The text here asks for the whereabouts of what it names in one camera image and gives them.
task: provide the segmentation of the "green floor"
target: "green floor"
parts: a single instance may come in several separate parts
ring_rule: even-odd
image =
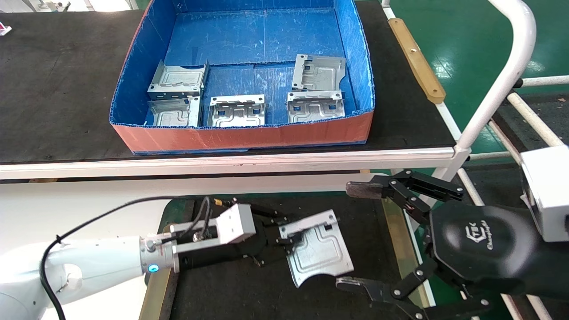
[[[527,0],[537,23],[537,43],[522,77],[569,74],[566,0]],[[464,129],[502,70],[512,47],[508,20],[488,1],[392,0],[395,15],[407,24],[447,92],[445,102]],[[559,91],[569,86],[521,89],[521,93]],[[474,153],[502,151],[489,129]]]

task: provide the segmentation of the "sheet metal part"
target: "sheet metal part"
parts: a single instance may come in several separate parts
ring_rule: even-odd
[[[292,91],[340,90],[346,58],[296,55]]]
[[[148,105],[154,116],[154,126],[200,125],[200,97],[149,101]]]
[[[333,210],[285,224],[279,231],[283,239],[302,233],[302,242],[287,256],[292,281],[297,288],[317,274],[339,276],[354,270]]]
[[[262,126],[265,124],[265,95],[212,97],[208,126]]]
[[[341,91],[290,92],[287,96],[288,122],[310,122],[345,117]]]
[[[162,60],[148,87],[152,100],[178,99],[182,97],[199,97],[205,87],[209,64],[201,68],[184,68],[164,65]]]

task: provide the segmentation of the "black rubber mat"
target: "black rubber mat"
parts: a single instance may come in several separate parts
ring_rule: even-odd
[[[349,275],[389,283],[401,279],[381,202],[353,199],[340,193],[247,201],[277,208],[294,219],[334,209],[355,268]],[[180,215],[174,211],[165,211],[164,218]],[[366,295],[336,289],[332,276],[309,278],[297,289],[286,260],[259,268],[252,260],[243,259],[180,274],[171,320],[185,319],[403,318],[392,312],[390,305],[371,304]]]
[[[368,143],[179,156],[133,156],[109,124],[110,102],[142,11],[0,14],[0,163],[109,161],[453,146],[378,1],[356,2],[377,105]]]

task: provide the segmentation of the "white pipe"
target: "white pipe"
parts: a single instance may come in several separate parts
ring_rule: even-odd
[[[535,46],[535,18],[521,0],[488,0],[512,24],[514,41],[508,62],[480,103],[457,142],[459,149],[472,146],[486,123],[498,109],[508,92],[522,75]]]
[[[468,195],[472,199],[472,203],[474,203],[475,206],[483,206],[484,201],[482,201],[482,197],[478,193],[478,190],[476,190],[476,188],[474,187],[474,183],[472,183],[472,180],[470,180],[470,177],[468,176],[466,171],[460,168],[457,174],[460,180],[462,181],[464,188],[466,189],[466,192],[468,192]]]
[[[517,93],[509,94],[508,101],[550,147],[565,145]]]
[[[545,309],[545,306],[539,297],[528,294],[527,299],[530,301],[530,304],[534,308],[539,320],[552,320],[551,315],[547,309]]]
[[[510,153],[512,158],[514,158],[514,161],[517,164],[520,164],[522,162],[522,158],[519,156],[518,149],[516,149],[516,147],[514,147],[514,144],[510,141],[510,139],[508,139],[508,137],[502,131],[502,129],[500,129],[500,127],[493,120],[490,120],[490,122],[488,123],[488,126],[498,136],[498,138],[500,139],[500,141],[502,142],[502,144],[504,145],[506,150]]]
[[[508,151],[501,152],[488,152],[488,153],[474,153],[470,155],[470,160],[483,160],[483,159],[501,159],[510,158],[512,155]]]
[[[567,76],[553,76],[553,77],[538,77],[522,79],[522,87],[538,87],[541,85],[556,85],[556,84],[569,84],[569,75]]]

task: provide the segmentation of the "robotic arm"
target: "robotic arm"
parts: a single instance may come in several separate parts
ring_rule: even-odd
[[[51,249],[45,265],[57,300],[70,303],[163,268],[180,272],[244,257],[264,266],[285,259],[299,240],[297,235],[281,238],[279,226],[288,219],[277,211],[236,201],[215,203],[225,211],[208,223],[198,221],[191,228],[196,231],[187,232],[190,222],[147,238],[62,241]],[[200,236],[204,227],[205,236]],[[50,300],[39,281],[39,267],[47,245],[26,245],[0,257],[2,318],[39,319],[45,312]]]

